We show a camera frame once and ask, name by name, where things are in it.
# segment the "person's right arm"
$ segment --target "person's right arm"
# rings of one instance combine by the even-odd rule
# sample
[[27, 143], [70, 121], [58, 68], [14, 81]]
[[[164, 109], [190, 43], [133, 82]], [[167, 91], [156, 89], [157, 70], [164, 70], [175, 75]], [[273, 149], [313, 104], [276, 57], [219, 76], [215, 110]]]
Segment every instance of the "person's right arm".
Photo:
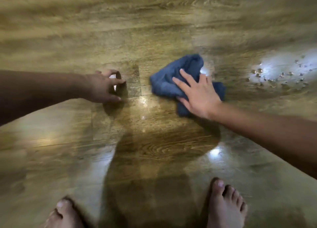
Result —
[[317, 179], [317, 122], [239, 109], [221, 102], [205, 75], [196, 83], [185, 71], [181, 74], [190, 86], [173, 80], [188, 96], [189, 101], [179, 100], [190, 112], [219, 122]]

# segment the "foot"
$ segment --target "foot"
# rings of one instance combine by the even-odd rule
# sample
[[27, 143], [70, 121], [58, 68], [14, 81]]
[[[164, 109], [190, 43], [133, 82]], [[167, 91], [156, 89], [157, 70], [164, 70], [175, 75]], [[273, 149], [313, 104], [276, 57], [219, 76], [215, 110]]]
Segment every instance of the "foot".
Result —
[[45, 228], [84, 228], [71, 201], [62, 199], [56, 209], [50, 213], [45, 222]]
[[232, 186], [220, 179], [212, 184], [207, 228], [242, 228], [248, 206]]

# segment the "toe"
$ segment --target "toe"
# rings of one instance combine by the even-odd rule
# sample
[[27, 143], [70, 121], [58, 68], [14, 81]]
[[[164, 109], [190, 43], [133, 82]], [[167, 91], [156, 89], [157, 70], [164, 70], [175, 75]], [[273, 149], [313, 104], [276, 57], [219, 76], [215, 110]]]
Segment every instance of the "toe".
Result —
[[237, 207], [239, 209], [241, 209], [242, 203], [243, 203], [243, 198], [242, 198], [242, 196], [239, 196], [238, 200], [237, 200]]
[[242, 206], [241, 206], [241, 214], [246, 217], [247, 216], [247, 213], [248, 213], [248, 205], [246, 203], [242, 203]]
[[231, 185], [227, 185], [226, 189], [224, 191], [224, 197], [226, 199], [231, 200], [232, 199], [232, 194], [234, 193], [235, 189]]
[[232, 203], [236, 204], [238, 201], [240, 194], [237, 190], [235, 190], [232, 194]]
[[215, 182], [212, 184], [212, 196], [221, 196], [224, 192], [224, 182], [220, 179], [215, 180]]
[[73, 203], [66, 199], [60, 200], [56, 205], [56, 209], [63, 217], [77, 215], [73, 208]]
[[61, 216], [58, 214], [57, 210], [54, 210], [50, 213], [48, 219], [45, 222], [47, 228], [55, 227], [58, 222], [62, 220]]

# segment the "wooden floor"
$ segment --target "wooden floor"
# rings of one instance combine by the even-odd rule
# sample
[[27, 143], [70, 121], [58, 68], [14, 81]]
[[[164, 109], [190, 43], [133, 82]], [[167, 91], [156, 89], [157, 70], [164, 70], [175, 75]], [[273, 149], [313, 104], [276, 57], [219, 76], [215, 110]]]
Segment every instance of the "wooden floor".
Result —
[[0, 128], [0, 226], [36, 227], [69, 195], [99, 227], [204, 227], [218, 176], [246, 227], [316, 227], [317, 181], [151, 94], [151, 74], [194, 52], [228, 102], [317, 120], [316, 0], [0, 0], [1, 69], [113, 67], [128, 88], [116, 110], [71, 100]]

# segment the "folded cloth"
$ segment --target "folded cloth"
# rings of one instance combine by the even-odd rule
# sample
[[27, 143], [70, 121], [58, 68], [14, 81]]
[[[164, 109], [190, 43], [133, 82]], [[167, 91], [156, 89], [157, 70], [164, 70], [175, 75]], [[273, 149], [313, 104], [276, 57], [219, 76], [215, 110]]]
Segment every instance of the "folded cloth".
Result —
[[[172, 81], [173, 77], [185, 82], [187, 81], [181, 76], [179, 70], [184, 69], [190, 74], [196, 82], [199, 81], [200, 69], [204, 66], [203, 58], [199, 54], [185, 55], [184, 57], [175, 60], [161, 69], [159, 72], [150, 77], [152, 85], [152, 93], [159, 96], [168, 97], [183, 97], [188, 100], [185, 93]], [[221, 100], [224, 100], [226, 88], [221, 82], [213, 82], [212, 85]], [[177, 114], [179, 116], [188, 116], [190, 112], [179, 102], [177, 104]]]

